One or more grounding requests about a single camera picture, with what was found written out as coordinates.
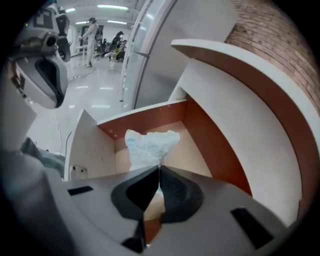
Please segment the person in white clothing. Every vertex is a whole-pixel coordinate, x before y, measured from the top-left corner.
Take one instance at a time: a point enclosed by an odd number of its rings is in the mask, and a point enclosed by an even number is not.
[[[85,38],[87,38],[87,40],[88,40],[88,45],[87,45],[87,50],[86,50],[86,65],[85,65],[86,68],[92,67],[91,60],[92,60],[92,57],[94,56],[95,49],[96,49],[96,38],[95,37],[96,37],[97,31],[99,30],[97,20],[94,17],[89,19],[88,24],[89,24],[89,28],[88,28],[87,32],[85,32],[83,34],[83,36],[81,36],[79,38],[79,41],[83,40]]]

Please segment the glossy floor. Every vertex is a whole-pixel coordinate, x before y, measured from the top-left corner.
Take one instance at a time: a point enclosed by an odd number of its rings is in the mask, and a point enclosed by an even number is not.
[[[92,68],[85,68],[82,57],[75,56],[66,65],[69,83],[62,106],[46,109],[34,103],[32,108],[37,117],[27,134],[38,148],[62,155],[82,109],[99,122],[120,114],[123,105],[120,102],[122,63],[103,58],[95,61]]]

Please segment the ceiling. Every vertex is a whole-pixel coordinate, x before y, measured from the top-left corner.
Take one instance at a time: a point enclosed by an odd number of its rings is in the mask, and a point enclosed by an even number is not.
[[[132,27],[137,19],[139,11],[146,0],[58,0],[58,5],[65,10],[75,8],[75,11],[68,12],[71,24],[88,21],[95,17],[98,24],[106,24],[108,20],[127,22],[123,24],[108,23],[110,26]],[[97,5],[113,5],[128,7],[128,10],[98,8]]]

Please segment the brick wall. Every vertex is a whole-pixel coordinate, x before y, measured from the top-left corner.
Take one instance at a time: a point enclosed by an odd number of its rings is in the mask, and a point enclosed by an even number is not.
[[[320,114],[320,69],[294,22],[271,0],[232,0],[238,22],[226,43],[244,48],[291,77]]]

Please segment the crumpled plastic bag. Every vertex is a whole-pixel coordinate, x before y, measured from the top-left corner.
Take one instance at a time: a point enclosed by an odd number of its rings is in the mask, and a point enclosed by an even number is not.
[[[178,132],[148,132],[146,135],[128,129],[124,136],[129,149],[130,171],[149,166],[160,166],[170,148],[179,142]]]

